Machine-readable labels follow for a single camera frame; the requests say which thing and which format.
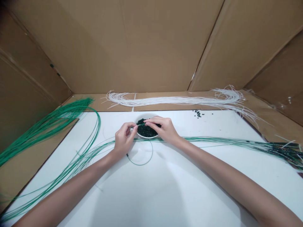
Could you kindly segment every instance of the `forearm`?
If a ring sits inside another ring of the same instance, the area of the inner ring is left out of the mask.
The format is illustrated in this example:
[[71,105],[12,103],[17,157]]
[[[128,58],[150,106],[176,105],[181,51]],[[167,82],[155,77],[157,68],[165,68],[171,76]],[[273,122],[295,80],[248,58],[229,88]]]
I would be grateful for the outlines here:
[[25,214],[14,227],[57,226],[117,160],[109,153],[60,186]]
[[181,138],[174,145],[195,160],[225,191],[247,208],[261,226],[302,226],[283,203],[224,161]]

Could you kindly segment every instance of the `green wire bundle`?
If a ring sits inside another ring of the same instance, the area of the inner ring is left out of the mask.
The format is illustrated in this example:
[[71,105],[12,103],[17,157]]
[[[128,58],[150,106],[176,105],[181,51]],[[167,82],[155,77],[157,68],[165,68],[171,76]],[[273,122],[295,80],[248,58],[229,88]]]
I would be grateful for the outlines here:
[[92,102],[92,98],[77,100],[54,110],[35,123],[0,154],[0,167],[25,149],[60,133]]
[[[85,150],[82,152],[81,150],[84,148],[85,144],[83,147],[80,149],[79,152],[77,152],[76,156],[78,155],[78,158],[73,158],[73,160],[70,162],[70,164],[62,171],[62,173],[52,182],[48,183],[47,185],[35,190],[34,192],[37,192],[41,189],[46,188],[43,192],[41,192],[39,195],[37,195],[35,198],[31,199],[29,202],[23,204],[22,206],[6,212],[2,216],[2,222],[6,222],[14,217],[17,217],[21,214],[24,214],[28,212],[29,208],[34,206],[36,203],[38,203],[40,200],[42,200],[44,197],[46,197],[50,192],[52,192],[56,186],[59,186],[61,183],[65,183],[68,181],[70,178],[81,172],[83,169],[88,167],[92,160],[99,154],[106,152],[110,149],[113,148],[112,145],[115,144],[115,140],[109,141],[107,143],[104,143],[102,145],[96,146],[92,148],[91,150],[90,147],[92,144],[95,142],[96,137],[98,136],[98,133],[100,131],[101,127],[101,119],[100,116],[97,114],[98,119],[96,126],[86,141],[86,143],[89,141],[89,139],[92,136],[92,140],[89,142],[89,145],[85,148]],[[302,168],[302,157],[303,153],[299,151],[295,151],[295,149],[299,148],[298,144],[295,143],[262,143],[262,142],[257,142],[257,141],[251,141],[251,140],[243,140],[243,139],[232,139],[232,138],[219,138],[219,137],[184,137],[186,140],[190,142],[211,142],[211,143],[219,143],[223,145],[232,145],[232,146],[238,146],[242,148],[247,148],[250,150],[255,150],[255,151],[261,151],[266,154],[270,154],[273,156],[276,156],[278,158],[286,160],[289,164],[291,164],[293,167],[296,167],[299,170],[303,170]],[[153,139],[141,139],[141,138],[135,138],[134,142],[158,142],[158,143],[165,143],[161,138],[153,138]],[[17,198],[27,196],[29,194],[15,197],[13,200],[16,200]]]

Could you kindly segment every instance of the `white table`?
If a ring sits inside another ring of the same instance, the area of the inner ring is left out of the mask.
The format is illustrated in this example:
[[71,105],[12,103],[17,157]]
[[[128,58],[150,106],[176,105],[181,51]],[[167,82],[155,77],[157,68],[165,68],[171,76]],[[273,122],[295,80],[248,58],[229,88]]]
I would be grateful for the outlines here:
[[[94,146],[111,138],[124,122],[144,112],[100,112],[101,131]],[[263,142],[258,133],[232,111],[154,111],[170,117],[181,136],[211,136]],[[91,134],[95,113],[84,113],[22,195],[51,182],[69,164]],[[199,147],[215,143],[195,143]],[[124,157],[87,193],[60,227],[75,226],[256,226],[257,222],[186,156],[165,143],[153,143],[153,156],[143,166]],[[150,154],[150,143],[137,144],[138,155]],[[303,220],[303,179],[284,161],[233,146],[204,148],[232,165],[288,206]],[[96,156],[102,158],[108,152]],[[9,210],[33,198],[17,199]],[[11,226],[20,218],[7,222]]]

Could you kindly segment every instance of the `white bowl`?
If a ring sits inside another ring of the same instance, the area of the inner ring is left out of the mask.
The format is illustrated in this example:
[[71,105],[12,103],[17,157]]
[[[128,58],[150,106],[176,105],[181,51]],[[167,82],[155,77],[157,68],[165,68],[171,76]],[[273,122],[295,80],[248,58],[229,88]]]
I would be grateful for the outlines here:
[[[143,119],[150,119],[150,118],[153,118],[153,117],[155,117],[155,116],[157,116],[157,115],[154,114],[154,113],[143,113],[143,114],[139,115],[139,116],[136,118],[135,123],[137,123],[138,120],[141,120],[142,118],[143,118]],[[152,138],[155,138],[155,137],[158,136],[158,135],[155,135],[154,137],[144,137],[144,136],[141,136],[138,132],[137,132],[137,134],[138,134],[140,137],[145,138],[145,139],[152,139]]]

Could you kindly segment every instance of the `white wire bundle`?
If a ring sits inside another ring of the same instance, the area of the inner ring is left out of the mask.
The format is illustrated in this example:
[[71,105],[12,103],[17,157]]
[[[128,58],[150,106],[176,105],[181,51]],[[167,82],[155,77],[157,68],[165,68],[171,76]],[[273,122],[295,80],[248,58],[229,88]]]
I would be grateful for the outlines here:
[[260,119],[249,108],[243,106],[241,103],[245,100],[241,92],[236,91],[233,86],[230,89],[213,89],[215,97],[187,97],[187,96],[173,96],[173,97],[153,97],[145,99],[128,99],[125,96],[134,93],[107,93],[106,99],[114,102],[111,107],[116,105],[123,105],[128,107],[138,107],[155,104],[177,104],[177,105],[207,105],[217,107],[219,109],[227,109],[238,112],[241,116],[246,116],[252,121]]

